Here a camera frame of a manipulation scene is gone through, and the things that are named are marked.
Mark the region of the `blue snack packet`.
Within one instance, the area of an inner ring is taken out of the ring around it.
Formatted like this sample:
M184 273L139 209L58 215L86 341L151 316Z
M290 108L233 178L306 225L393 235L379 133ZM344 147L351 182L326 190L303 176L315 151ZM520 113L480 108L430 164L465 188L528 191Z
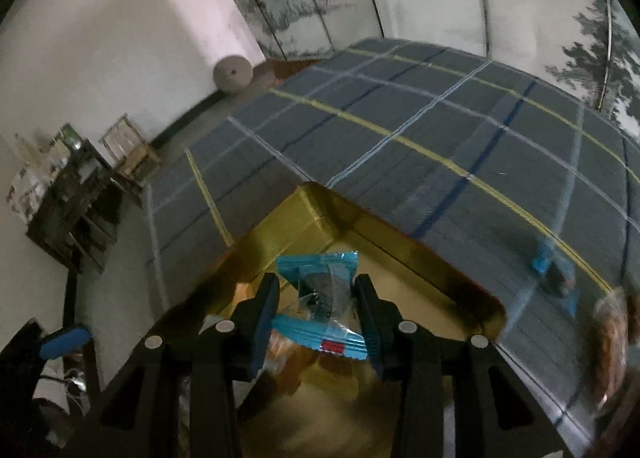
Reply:
M273 317L273 329L310 350L366 360L352 295L358 265L356 251L278 257L277 273L296 290L297 299Z

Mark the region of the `clear bag orange snacks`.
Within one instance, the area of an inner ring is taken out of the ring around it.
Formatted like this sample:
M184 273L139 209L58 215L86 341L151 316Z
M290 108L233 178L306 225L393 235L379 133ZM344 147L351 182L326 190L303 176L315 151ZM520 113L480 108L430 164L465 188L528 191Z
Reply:
M616 288L596 303L592 397L598 412L617 395L626 374L628 350L627 296Z

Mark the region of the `gold metal tray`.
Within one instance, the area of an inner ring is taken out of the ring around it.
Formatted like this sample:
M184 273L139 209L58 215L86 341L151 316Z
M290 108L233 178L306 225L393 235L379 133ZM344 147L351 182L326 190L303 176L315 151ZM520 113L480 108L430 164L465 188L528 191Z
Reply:
M503 306L421 242L307 183L205 289L241 282L253 296L195 341L193 456L515 455Z

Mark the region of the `blue wrapped snack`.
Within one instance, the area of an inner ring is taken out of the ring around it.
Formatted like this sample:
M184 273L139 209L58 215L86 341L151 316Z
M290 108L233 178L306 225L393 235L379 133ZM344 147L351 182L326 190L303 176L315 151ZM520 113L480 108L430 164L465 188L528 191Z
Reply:
M577 314L580 292L577 288L575 264L560 249L559 244L546 239L538 244L530 267L539 277L542 288L570 319Z

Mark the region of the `grey plaid tablecloth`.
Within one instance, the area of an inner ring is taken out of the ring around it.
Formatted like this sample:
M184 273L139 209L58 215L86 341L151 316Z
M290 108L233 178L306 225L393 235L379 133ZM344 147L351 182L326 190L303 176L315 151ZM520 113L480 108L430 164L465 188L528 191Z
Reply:
M639 285L639 148L611 122L499 62L368 38L170 145L143 198L155 314L313 181L493 294L508 315L504 354L573 454L588 449L594 305ZM574 319L530 267L546 239L575 264Z

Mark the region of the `dark wooden shelf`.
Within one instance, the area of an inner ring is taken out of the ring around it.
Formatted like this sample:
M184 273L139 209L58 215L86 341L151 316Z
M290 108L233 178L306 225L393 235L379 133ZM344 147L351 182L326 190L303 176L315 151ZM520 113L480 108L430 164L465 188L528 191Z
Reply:
M114 175L96 147L83 141L44 193L27 238L69 270L81 273L91 265L102 273L105 252L117 241L111 216L119 203L107 200L117 190Z

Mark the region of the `painted folding screen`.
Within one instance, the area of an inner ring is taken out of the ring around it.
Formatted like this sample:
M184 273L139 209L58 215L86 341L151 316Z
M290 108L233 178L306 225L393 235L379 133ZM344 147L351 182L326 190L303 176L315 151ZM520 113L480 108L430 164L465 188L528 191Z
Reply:
M639 132L639 34L620 0L234 0L264 54L320 57L367 37L494 59Z

